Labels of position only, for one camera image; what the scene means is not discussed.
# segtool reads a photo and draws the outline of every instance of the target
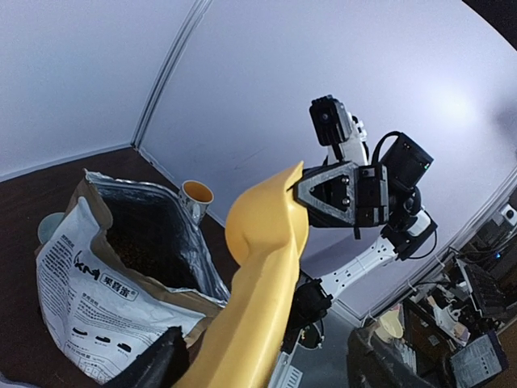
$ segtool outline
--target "white wall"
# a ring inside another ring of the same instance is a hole
[[[127,146],[193,2],[0,2],[0,180]]]
[[[207,183],[225,219],[248,187],[301,159],[321,163],[308,108],[331,93],[365,122],[371,148],[398,129],[435,158],[420,188],[440,247],[515,165],[516,74],[513,48],[461,2],[216,0],[143,149],[177,183]],[[305,269],[328,272],[375,235],[313,231]],[[365,314],[420,265],[383,268],[343,300]]]

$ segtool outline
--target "yellow scoop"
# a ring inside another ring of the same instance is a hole
[[[241,265],[228,305],[212,322],[199,355],[174,386],[266,386],[287,326],[309,235],[307,210],[293,200],[303,163],[242,194],[226,221],[226,242]]]

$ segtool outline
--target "black cable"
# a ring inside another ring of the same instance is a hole
[[[417,283],[414,285],[415,287],[418,285],[451,285],[452,282],[450,281],[421,281],[420,283]]]
[[[325,339],[325,326],[323,325],[323,318],[320,318],[320,336],[322,338],[322,342]]]
[[[433,231],[433,234],[435,235],[435,243],[433,244],[433,247],[431,248],[431,250],[428,251],[425,255],[416,256],[416,257],[408,257],[408,259],[412,259],[412,260],[425,259],[428,255],[433,253],[433,251],[435,250],[436,246],[438,245],[438,234],[436,233],[436,230]]]
[[[375,149],[373,150],[373,155],[372,155],[372,164],[376,164],[379,162],[379,154],[380,154],[380,148],[382,147],[382,143],[385,142],[385,140],[388,138],[388,137],[391,137],[391,136],[400,136],[400,132],[398,131],[392,131],[390,133],[386,133],[380,140],[379,142],[377,143],[377,145],[375,146]]]

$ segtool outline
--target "dark wooden surface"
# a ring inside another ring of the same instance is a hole
[[[100,154],[0,183],[0,372],[11,380],[42,388],[97,386],[57,349],[37,313],[36,230],[43,217],[65,210],[83,177],[82,168],[174,188],[132,149]],[[212,259],[229,286],[237,264],[226,248],[224,229],[208,216],[201,229]]]

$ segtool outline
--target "camera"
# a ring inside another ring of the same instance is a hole
[[[336,146],[350,138],[352,123],[345,105],[332,95],[315,99],[309,113],[320,145]]]

